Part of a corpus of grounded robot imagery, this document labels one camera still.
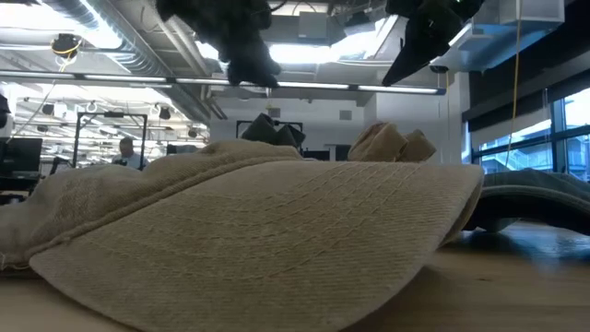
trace white wall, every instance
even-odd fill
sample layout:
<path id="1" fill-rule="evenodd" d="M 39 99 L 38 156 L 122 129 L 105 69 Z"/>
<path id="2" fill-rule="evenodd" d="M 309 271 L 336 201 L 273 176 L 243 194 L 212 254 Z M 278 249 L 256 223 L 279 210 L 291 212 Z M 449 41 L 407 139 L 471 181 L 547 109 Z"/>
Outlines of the white wall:
<path id="1" fill-rule="evenodd" d="M 303 148 L 326 150 L 331 145 L 350 145 L 362 132 L 363 108 L 355 101 L 249 100 L 219 99 L 218 105 L 230 118 L 211 122 L 211 141 L 235 139 L 236 122 L 253 120 L 266 112 L 268 103 L 281 109 L 280 121 L 302 122 L 307 136 Z M 352 111 L 352 121 L 340 121 L 340 111 Z"/>
<path id="2" fill-rule="evenodd" d="M 461 113 L 469 108 L 469 77 L 457 73 L 447 95 L 377 95 L 377 120 L 397 125 L 402 134 L 421 130 L 437 148 L 431 162 L 461 163 Z"/>
<path id="3" fill-rule="evenodd" d="M 378 122 L 377 120 L 377 93 L 375 93 L 371 99 L 369 100 L 369 102 L 367 102 L 367 105 L 365 106 L 364 109 L 364 127 L 368 128 L 371 125 L 374 125 L 375 123 Z"/>
<path id="4" fill-rule="evenodd" d="M 218 104 L 230 119 L 212 121 L 213 142 L 234 139 L 236 121 L 253 120 L 266 111 L 268 101 L 219 99 Z M 303 147 L 312 150 L 353 144 L 364 128 L 391 122 L 402 134 L 416 129 L 424 132 L 437 148 L 431 162 L 461 163 L 463 150 L 468 151 L 461 122 L 462 112 L 469 109 L 469 76 L 465 73 L 455 75 L 445 96 L 379 93 L 364 108 L 357 107 L 355 101 L 274 100 L 271 104 L 281 108 L 281 121 L 303 122 L 307 135 Z M 351 110 L 353 120 L 340 121 L 340 110 Z"/>

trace beige fabric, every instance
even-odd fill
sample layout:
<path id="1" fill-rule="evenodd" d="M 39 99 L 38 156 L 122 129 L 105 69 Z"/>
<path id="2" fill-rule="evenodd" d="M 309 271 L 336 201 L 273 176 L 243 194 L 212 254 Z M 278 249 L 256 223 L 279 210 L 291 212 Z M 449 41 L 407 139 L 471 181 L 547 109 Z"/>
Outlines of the beige fabric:
<path id="1" fill-rule="evenodd" d="M 350 161 L 397 161 L 407 140 L 394 124 L 374 124 L 365 130 L 350 148 Z"/>
<path id="2" fill-rule="evenodd" d="M 348 153 L 348 160 L 421 162 L 435 152 L 436 148 L 421 131 L 403 136 L 395 124 L 379 123 L 360 134 Z"/>
<path id="3" fill-rule="evenodd" d="M 55 179 L 0 208 L 6 264 L 144 331 L 337 331 L 463 227 L 482 172 L 236 141 Z"/>
<path id="4" fill-rule="evenodd" d="M 406 135 L 407 145 L 399 158 L 403 162 L 421 162 L 430 159 L 436 148 L 419 130 Z"/>

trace desk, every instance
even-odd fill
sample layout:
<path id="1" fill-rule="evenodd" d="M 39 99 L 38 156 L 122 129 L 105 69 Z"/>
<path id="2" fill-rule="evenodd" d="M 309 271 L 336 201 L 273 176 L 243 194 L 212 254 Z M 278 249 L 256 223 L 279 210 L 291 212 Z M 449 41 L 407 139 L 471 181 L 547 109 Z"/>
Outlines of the desk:
<path id="1" fill-rule="evenodd" d="M 590 237 L 533 224 L 466 232 L 344 332 L 588 331 L 589 279 Z M 0 322 L 3 331 L 130 331 L 40 280 L 0 280 Z"/>

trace metal frame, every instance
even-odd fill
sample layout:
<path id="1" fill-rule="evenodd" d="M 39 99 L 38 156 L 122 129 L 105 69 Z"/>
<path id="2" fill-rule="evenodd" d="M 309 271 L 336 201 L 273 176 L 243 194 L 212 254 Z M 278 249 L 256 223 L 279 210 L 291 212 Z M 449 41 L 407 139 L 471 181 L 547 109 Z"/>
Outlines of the metal frame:
<path id="1" fill-rule="evenodd" d="M 82 126 L 82 118 L 84 116 L 93 116 L 96 117 L 98 115 L 102 115 L 104 117 L 113 117 L 113 113 L 112 112 L 105 112 L 105 113 L 88 113 L 88 112 L 83 112 L 83 113 L 78 113 L 77 114 L 77 121 L 76 121 L 76 139 L 74 141 L 74 158 L 72 159 L 72 166 L 74 168 L 76 168 L 77 166 L 77 149 L 78 149 L 78 145 L 80 143 L 80 130 L 82 130 L 83 126 Z M 146 135 L 148 134 L 148 116 L 145 114 L 124 114 L 124 113 L 117 113 L 117 117 L 126 117 L 126 116 L 131 116 L 131 117 L 140 117 L 144 119 L 144 127 L 143 127 L 143 133 L 141 136 L 141 160 L 139 162 L 139 169 L 143 170 L 144 168 L 144 153 L 146 151 Z"/>
<path id="2" fill-rule="evenodd" d="M 566 142 L 570 138 L 590 135 L 590 125 L 580 126 L 566 130 L 565 125 L 565 101 L 563 99 L 550 104 L 551 128 L 548 136 L 541 136 L 527 139 L 521 142 L 512 143 L 511 150 L 519 148 L 530 148 L 541 144 L 551 144 L 553 154 L 553 171 L 567 172 L 568 151 Z M 503 153 L 508 151 L 508 145 L 489 148 L 483 151 L 472 151 L 471 163 L 479 164 L 482 157 Z"/>

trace computer monitor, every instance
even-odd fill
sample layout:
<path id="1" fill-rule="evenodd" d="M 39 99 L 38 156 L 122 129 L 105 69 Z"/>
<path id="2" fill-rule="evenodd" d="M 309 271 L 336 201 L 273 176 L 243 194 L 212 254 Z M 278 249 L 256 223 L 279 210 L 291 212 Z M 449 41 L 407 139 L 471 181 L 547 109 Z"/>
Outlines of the computer monitor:
<path id="1" fill-rule="evenodd" d="M 38 172 L 42 144 L 41 138 L 0 138 L 0 174 Z"/>

